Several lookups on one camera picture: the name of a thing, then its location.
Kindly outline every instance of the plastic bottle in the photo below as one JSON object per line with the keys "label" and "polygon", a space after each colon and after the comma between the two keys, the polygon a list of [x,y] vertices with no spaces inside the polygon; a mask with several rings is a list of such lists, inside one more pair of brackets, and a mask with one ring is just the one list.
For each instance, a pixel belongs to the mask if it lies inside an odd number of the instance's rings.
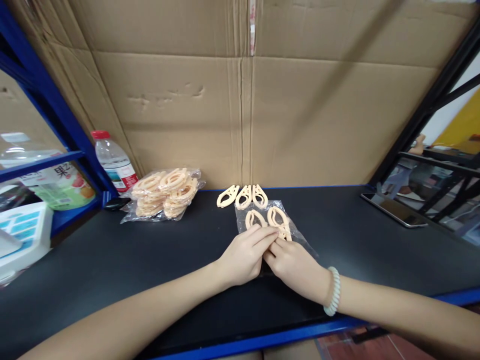
{"label": "plastic bottle", "polygon": [[95,153],[102,168],[119,193],[125,193],[139,181],[128,155],[110,139],[108,131],[92,131]]}
{"label": "plastic bottle", "polygon": [[[13,145],[0,154],[0,165],[5,169],[62,154],[45,144],[31,141],[23,132],[0,136]],[[80,208],[95,198],[95,191],[68,161],[21,176],[18,180],[53,210]]]}

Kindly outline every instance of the white bead bracelet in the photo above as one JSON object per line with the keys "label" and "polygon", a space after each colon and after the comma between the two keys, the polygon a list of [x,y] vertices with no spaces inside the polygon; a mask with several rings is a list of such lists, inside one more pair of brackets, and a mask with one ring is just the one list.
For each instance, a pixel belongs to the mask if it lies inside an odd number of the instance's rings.
{"label": "white bead bracelet", "polygon": [[330,306],[329,307],[323,307],[323,310],[325,311],[325,314],[328,316],[333,316],[337,312],[337,309],[339,308],[339,302],[340,302],[340,274],[336,268],[333,266],[330,266],[328,268],[330,270],[331,274],[333,275],[333,294],[331,296],[331,301],[330,301]]}

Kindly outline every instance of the blue shelf frame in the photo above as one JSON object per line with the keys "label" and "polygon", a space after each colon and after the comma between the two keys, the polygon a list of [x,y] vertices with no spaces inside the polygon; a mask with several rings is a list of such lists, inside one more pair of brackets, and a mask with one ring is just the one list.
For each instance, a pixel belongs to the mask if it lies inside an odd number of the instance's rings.
{"label": "blue shelf frame", "polygon": [[97,196],[78,209],[55,211],[54,236],[86,212],[104,205],[118,192],[95,155],[88,136],[65,102],[59,89],[18,26],[4,0],[0,0],[0,69],[10,75],[25,92],[67,153],[34,163],[0,170],[0,183],[67,161],[76,161]]}

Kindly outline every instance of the hand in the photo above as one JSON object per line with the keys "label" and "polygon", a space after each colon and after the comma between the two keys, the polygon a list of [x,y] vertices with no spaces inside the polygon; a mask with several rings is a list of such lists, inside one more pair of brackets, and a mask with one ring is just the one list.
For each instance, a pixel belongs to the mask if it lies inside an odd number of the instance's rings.
{"label": "hand", "polygon": [[321,267],[298,242],[278,238],[263,258],[289,288],[304,298],[328,306],[330,271]]}
{"label": "hand", "polygon": [[260,274],[262,255],[279,236],[276,227],[255,224],[235,236],[216,261],[219,273],[226,277],[227,287],[243,285]]}

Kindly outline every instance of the packaging bag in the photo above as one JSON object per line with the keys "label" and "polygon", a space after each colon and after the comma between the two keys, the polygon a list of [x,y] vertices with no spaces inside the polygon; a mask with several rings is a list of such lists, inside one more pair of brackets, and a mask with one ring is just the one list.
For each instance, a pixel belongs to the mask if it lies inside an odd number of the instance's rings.
{"label": "packaging bag", "polygon": [[[268,204],[265,208],[261,209],[257,207],[253,201],[247,208],[244,210],[239,210],[235,207],[235,213],[236,213],[236,225],[238,227],[238,233],[243,233],[244,231],[247,230],[247,223],[254,225],[254,224],[259,224],[262,227],[266,226],[272,226],[269,224],[269,211],[271,208],[277,207],[280,209],[286,216],[286,219],[288,221],[288,229],[289,229],[289,236],[288,234],[285,233],[284,228],[280,228],[280,236],[283,236],[284,238],[290,237],[292,241],[299,243],[300,245],[303,246],[303,248],[316,260],[318,263],[320,261],[320,257],[317,254],[317,252],[310,246],[310,244],[307,242],[305,237],[302,235],[302,233],[297,229],[295,226],[294,222],[290,217],[288,216],[287,212],[285,211],[284,205],[282,204],[282,201],[280,200],[269,200]],[[253,210],[256,212],[256,214],[253,217],[249,217],[248,213]],[[283,225],[284,224],[284,219],[281,218],[280,214],[275,211],[270,211],[270,214],[273,214],[273,221],[274,224],[279,224]]]}
{"label": "packaging bag", "polygon": [[122,207],[129,221],[179,221],[197,191],[205,186],[200,169],[175,168],[152,171],[144,176],[123,198],[131,201]]}

